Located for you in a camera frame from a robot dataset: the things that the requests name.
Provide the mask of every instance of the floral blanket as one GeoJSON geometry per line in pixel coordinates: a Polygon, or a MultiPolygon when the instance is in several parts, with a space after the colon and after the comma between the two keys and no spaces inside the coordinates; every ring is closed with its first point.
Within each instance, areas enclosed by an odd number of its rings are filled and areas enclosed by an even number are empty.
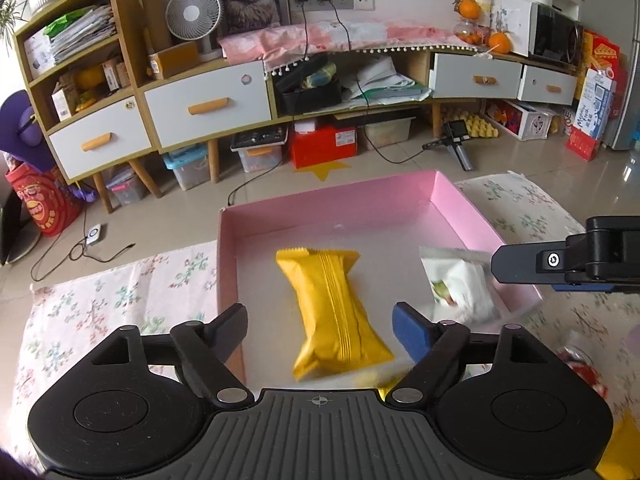
{"type": "MultiPolygon", "coordinates": [[[[564,240],[584,232],[558,202],[519,174],[483,176],[457,186],[508,244],[564,240]]],[[[569,330],[583,334],[609,387],[607,402],[614,416],[628,408],[640,423],[640,356],[627,344],[630,332],[640,325],[640,296],[541,290],[545,301],[523,325],[552,349],[569,330]]]]}
{"type": "MultiPolygon", "coordinates": [[[[498,174],[457,186],[507,243],[562,240],[582,226],[548,194],[523,176],[498,174]]],[[[568,330],[585,335],[591,357],[609,387],[616,417],[625,408],[640,420],[640,357],[626,345],[640,324],[640,297],[552,292],[524,325],[556,348],[568,330]]],[[[24,331],[9,428],[14,456],[39,467],[26,431],[38,397],[97,342],[123,324],[143,334],[167,332],[188,319],[217,314],[216,242],[201,244],[34,292],[24,331]]],[[[171,367],[152,367],[174,377],[171,367]]]]}
{"type": "MultiPolygon", "coordinates": [[[[156,334],[190,319],[217,316],[217,245],[158,254],[34,291],[8,422],[12,455],[40,468],[26,431],[33,403],[117,327],[134,324],[143,334],[156,334]]],[[[173,367],[151,369],[175,379],[173,367]]]]}
{"type": "MultiPolygon", "coordinates": [[[[344,22],[349,31],[351,50],[451,47],[475,50],[450,30],[429,27],[409,21],[344,22]]],[[[318,52],[348,52],[347,34],[337,21],[315,22],[305,25],[263,28],[218,40],[232,65],[262,60],[264,71],[286,67],[298,62],[306,54],[318,52]]]]}

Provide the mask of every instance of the pink cloth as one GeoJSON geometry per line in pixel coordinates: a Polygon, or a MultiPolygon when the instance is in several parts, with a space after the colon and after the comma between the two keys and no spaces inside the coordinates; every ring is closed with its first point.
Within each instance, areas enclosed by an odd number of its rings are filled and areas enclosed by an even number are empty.
{"type": "MultiPolygon", "coordinates": [[[[471,48],[450,30],[428,27],[420,23],[397,22],[344,22],[349,31],[352,50],[365,48],[391,48],[411,46],[450,46],[471,48]]],[[[220,39],[228,62],[232,65],[263,60],[265,71],[294,63],[307,54],[318,52],[348,52],[347,35],[336,21],[305,25],[264,28],[220,39]]]]}

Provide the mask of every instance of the drawer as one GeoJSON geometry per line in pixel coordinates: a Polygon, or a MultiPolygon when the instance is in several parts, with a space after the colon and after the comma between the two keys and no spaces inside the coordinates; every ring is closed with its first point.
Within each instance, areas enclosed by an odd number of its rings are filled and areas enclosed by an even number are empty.
{"type": "Polygon", "coordinates": [[[518,99],[534,103],[570,105],[578,78],[537,66],[525,65],[518,99]]]}
{"type": "Polygon", "coordinates": [[[261,61],[181,79],[145,97],[164,148],[271,120],[261,61]]]}
{"type": "Polygon", "coordinates": [[[133,97],[62,128],[49,137],[49,142],[69,180],[151,147],[133,97]],[[93,149],[86,146],[87,151],[82,149],[83,144],[105,134],[111,135],[101,146],[93,149]]]}
{"type": "Polygon", "coordinates": [[[522,65],[503,59],[436,54],[429,74],[433,97],[515,99],[522,65]]]}

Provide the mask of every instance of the white power adapter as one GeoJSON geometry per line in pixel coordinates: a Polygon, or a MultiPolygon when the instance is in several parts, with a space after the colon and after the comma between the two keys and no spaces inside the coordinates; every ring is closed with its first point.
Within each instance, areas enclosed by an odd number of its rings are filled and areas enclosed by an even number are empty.
{"type": "Polygon", "coordinates": [[[86,236],[86,244],[93,245],[100,241],[100,233],[102,226],[100,224],[94,225],[91,229],[89,229],[89,233],[86,236]]]}

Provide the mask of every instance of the pink box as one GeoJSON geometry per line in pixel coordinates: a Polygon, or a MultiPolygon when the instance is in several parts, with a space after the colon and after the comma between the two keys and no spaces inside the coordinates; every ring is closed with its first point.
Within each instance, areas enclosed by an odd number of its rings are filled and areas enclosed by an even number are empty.
{"type": "MultiPolygon", "coordinates": [[[[495,252],[504,241],[464,195],[438,171],[390,176],[224,208],[218,235],[218,304],[247,307],[242,351],[227,366],[253,391],[294,383],[292,366],[305,340],[295,292],[276,264],[279,249],[356,250],[349,273],[369,321],[396,357],[406,353],[393,335],[398,301],[433,304],[419,246],[495,252]]],[[[513,314],[497,332],[540,302],[533,285],[496,289],[513,314]]]]}

